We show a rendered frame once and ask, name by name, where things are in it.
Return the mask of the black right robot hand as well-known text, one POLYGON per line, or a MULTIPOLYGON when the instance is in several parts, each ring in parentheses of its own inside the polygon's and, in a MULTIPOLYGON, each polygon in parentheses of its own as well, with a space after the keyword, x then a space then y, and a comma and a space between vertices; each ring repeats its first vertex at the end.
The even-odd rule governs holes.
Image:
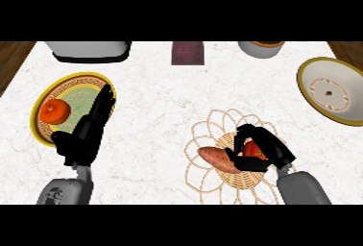
POLYGON ((295 160, 295 156, 275 134, 263 127, 244 124, 236 128, 235 149, 226 148, 226 153, 239 171, 266 172, 273 164, 282 169, 295 160), (251 138, 266 159, 244 155, 245 140, 251 138))

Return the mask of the brown sweet potato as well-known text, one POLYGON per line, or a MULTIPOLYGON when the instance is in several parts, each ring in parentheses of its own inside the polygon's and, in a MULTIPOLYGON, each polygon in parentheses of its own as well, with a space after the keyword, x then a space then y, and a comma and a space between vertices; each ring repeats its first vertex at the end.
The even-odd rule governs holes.
POLYGON ((201 147, 199 156, 220 171, 230 174, 239 173, 225 149, 217 147, 201 147))

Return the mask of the grey pot with brown rim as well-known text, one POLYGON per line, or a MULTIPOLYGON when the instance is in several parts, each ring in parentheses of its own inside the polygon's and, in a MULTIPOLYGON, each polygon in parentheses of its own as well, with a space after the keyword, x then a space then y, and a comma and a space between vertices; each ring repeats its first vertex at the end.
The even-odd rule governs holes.
POLYGON ((244 53, 258 59, 272 58, 284 45, 284 41, 241 41, 238 46, 244 53))

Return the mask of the yellow rimmed patterned plate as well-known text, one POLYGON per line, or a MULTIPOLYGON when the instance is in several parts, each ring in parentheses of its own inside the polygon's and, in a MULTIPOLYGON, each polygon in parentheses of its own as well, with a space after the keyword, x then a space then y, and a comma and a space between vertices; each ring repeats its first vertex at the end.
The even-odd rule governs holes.
POLYGON ((30 114, 30 129, 34 138, 46 146, 55 147, 53 132, 74 131, 78 120, 90 112, 93 100, 105 85, 112 86, 112 83, 104 75, 95 72, 78 72, 59 79, 43 91, 30 114), (71 107, 70 116, 59 125, 52 125, 40 119, 43 105, 53 99, 61 99, 71 107))

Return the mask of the red tomato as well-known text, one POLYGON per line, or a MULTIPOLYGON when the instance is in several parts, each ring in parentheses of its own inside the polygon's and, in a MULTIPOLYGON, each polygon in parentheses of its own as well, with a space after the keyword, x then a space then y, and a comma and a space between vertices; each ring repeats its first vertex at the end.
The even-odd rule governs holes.
POLYGON ((255 144, 254 141, 248 141, 245 144, 244 144, 244 151, 242 151, 242 154, 247 156, 247 157, 255 157, 255 158, 260 158, 261 160, 266 160, 267 157, 258 147, 258 145, 255 144))

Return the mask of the white bowl with gold rim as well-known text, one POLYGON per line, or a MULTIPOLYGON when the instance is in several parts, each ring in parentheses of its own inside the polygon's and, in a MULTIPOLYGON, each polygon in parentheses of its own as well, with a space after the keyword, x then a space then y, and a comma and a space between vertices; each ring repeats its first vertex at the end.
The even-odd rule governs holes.
POLYGON ((363 127, 363 71, 328 57, 309 59, 297 72, 301 94, 331 120, 363 127))

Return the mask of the dark maroon box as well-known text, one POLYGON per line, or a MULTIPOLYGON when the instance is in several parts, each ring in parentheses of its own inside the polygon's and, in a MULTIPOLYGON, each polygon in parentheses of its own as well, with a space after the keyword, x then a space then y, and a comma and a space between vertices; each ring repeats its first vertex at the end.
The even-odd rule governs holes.
POLYGON ((174 41, 171 45, 173 65, 204 65, 204 45, 201 41, 174 41))

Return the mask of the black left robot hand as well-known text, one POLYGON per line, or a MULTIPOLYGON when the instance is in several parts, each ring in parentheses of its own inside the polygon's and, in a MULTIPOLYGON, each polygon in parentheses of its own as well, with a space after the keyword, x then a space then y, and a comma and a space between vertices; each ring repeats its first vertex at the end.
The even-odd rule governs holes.
POLYGON ((105 85, 95 98, 90 113, 81 117, 73 133, 64 131, 52 133, 56 152, 65 157, 65 166, 92 165, 115 101, 111 86, 105 85))

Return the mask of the orange fruit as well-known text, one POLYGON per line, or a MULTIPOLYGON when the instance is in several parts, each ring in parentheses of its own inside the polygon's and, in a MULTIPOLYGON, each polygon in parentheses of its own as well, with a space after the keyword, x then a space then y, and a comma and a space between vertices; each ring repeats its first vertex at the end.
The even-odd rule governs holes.
POLYGON ((71 106, 61 99, 49 100, 40 111, 40 120, 52 125, 62 124, 71 114, 71 106))

